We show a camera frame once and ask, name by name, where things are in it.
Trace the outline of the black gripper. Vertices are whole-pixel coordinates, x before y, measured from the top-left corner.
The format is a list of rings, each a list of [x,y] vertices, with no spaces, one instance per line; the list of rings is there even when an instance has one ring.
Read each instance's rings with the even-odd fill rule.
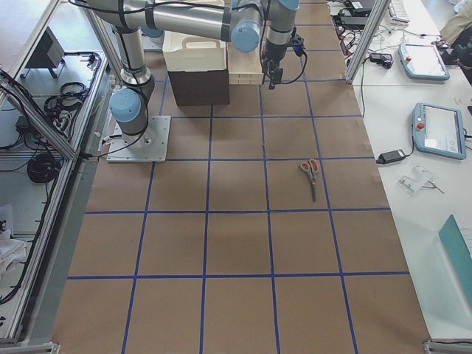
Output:
[[[263,50],[263,68],[268,70],[269,89],[275,89],[277,82],[282,81],[283,69],[277,68],[285,57],[292,30],[278,30],[269,27]]]

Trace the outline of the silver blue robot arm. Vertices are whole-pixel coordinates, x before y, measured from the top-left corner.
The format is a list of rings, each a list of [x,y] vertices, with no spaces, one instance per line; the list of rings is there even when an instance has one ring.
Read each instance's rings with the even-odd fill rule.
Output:
[[[264,46],[263,74],[273,89],[282,79],[280,61],[293,45],[298,1],[234,1],[232,6],[196,1],[74,1],[109,23],[122,62],[120,77],[140,103],[135,113],[114,115],[125,148],[141,151],[152,140],[148,101],[155,81],[145,63],[141,31],[161,30],[231,42],[241,52]]]

